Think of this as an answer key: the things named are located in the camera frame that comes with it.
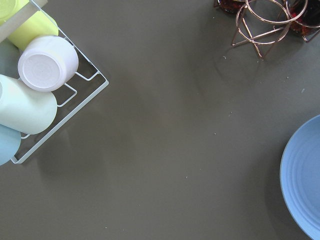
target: gray surface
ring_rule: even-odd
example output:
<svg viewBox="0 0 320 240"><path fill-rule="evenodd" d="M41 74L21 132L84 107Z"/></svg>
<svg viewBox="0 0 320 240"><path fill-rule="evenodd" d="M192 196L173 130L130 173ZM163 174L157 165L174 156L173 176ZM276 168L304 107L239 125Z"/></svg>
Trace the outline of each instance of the gray surface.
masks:
<svg viewBox="0 0 320 240"><path fill-rule="evenodd" d="M212 4L49 1L110 85L0 167L1 240L308 239L279 166L319 114L320 39L290 34L262 62L230 47L234 18Z"/></svg>

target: cup rack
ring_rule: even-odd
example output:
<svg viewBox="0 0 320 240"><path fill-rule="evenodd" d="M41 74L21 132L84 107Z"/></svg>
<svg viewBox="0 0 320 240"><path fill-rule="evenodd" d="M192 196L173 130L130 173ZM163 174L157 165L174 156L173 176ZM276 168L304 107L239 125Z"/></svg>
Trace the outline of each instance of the cup rack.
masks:
<svg viewBox="0 0 320 240"><path fill-rule="evenodd" d="M52 21L49 15L42 10L42 7L47 2L47 0L29 0L29 3L25 7L0 26L0 42L37 11L41 11ZM21 137L21 145L18 152L11 159L14 164L22 164L80 109L109 85L107 78L92 61L86 57L59 26L57 27L59 29L59 36L69 41L76 49L79 57L78 72L76 72L72 79L65 83L64 86L53 92L57 99L58 108L53 123L41 133L34 135L22 134L23 136Z"/></svg>

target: white wire rack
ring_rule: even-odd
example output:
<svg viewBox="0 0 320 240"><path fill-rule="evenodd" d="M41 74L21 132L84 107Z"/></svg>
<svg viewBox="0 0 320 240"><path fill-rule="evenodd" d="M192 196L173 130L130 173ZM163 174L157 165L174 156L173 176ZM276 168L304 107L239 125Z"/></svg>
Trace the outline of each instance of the white wire rack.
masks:
<svg viewBox="0 0 320 240"><path fill-rule="evenodd" d="M41 11L53 22L48 14L42 10L42 7L46 3L47 0L29 0L29 3L23 9L32 9L34 13ZM31 11L29 11L29 16L27 16L26 13L24 13L24 10L21 9L5 24L0 26L0 33L2 33L0 36L0 42L2 42L10 33L12 33L33 14L31 14ZM49 128L35 135L22 134L23 136L21 137L21 145L19 150L11 159L11 161L15 164L21 164L27 158L29 158L31 154L33 154L42 144L44 144L58 129L60 129L69 119L71 119L80 109L89 103L109 84L107 78L88 59L88 57L86 57L86 55L59 27L58 29L59 36L68 40L77 51L79 56L78 72L76 72L74 77L68 81L68 84L64 84L64 86L53 92L58 102L58 110L56 117Z"/></svg>

